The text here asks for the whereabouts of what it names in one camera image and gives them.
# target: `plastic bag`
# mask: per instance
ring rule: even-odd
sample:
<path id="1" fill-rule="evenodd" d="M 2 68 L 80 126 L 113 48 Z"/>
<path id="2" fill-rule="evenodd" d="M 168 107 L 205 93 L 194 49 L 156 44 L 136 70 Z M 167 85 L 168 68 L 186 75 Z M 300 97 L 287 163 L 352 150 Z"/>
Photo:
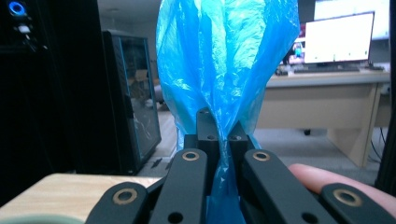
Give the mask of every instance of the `plastic bag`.
<path id="1" fill-rule="evenodd" d="M 178 146 L 208 107 L 220 137 L 220 162 L 207 223 L 244 223 L 227 135 L 240 120 L 253 133 L 265 85 L 299 33 L 297 0 L 163 0 L 157 60 Z"/>

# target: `light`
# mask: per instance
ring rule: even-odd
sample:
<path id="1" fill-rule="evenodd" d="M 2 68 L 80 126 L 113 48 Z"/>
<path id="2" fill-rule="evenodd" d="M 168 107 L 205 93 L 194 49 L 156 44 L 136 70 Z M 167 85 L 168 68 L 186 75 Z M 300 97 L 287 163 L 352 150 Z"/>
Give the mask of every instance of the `light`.
<path id="1" fill-rule="evenodd" d="M 8 8 L 11 14 L 15 16 L 24 16 L 26 13 L 24 6 L 19 2 L 10 2 Z"/>

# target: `hand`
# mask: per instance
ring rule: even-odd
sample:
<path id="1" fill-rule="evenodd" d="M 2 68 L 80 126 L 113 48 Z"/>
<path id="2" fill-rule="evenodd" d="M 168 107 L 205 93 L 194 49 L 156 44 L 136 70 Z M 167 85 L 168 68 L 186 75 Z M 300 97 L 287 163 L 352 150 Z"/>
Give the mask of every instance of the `hand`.
<path id="1" fill-rule="evenodd" d="M 290 171 L 303 183 L 307 188 L 320 194 L 321 189 L 325 185 L 333 183 L 342 183 L 354 187 L 365 193 L 373 201 L 387 210 L 396 218 L 396 198 L 371 186 L 362 184 L 356 180 L 338 175 L 329 171 L 325 171 L 312 166 L 293 164 L 289 166 Z"/>

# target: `computer monitor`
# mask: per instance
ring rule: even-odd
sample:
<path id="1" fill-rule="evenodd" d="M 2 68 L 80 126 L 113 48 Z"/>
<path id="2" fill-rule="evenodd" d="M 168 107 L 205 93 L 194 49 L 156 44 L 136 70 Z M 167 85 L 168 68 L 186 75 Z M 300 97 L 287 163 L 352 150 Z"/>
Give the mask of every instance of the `computer monitor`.
<path id="1" fill-rule="evenodd" d="M 373 40 L 389 38 L 389 0 L 317 0 L 315 21 L 373 11 Z"/>
<path id="2" fill-rule="evenodd" d="M 369 59 L 374 12 L 305 26 L 304 63 L 352 63 Z"/>

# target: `white desk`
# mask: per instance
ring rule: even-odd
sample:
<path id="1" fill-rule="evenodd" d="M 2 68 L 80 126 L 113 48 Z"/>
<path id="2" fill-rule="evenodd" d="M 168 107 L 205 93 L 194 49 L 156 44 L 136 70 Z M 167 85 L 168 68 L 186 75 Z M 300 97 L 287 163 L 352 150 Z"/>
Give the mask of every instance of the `white desk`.
<path id="1" fill-rule="evenodd" d="M 371 149 L 374 127 L 388 127 L 389 72 L 273 76 L 257 128 L 326 128 L 328 138 L 358 166 Z"/>

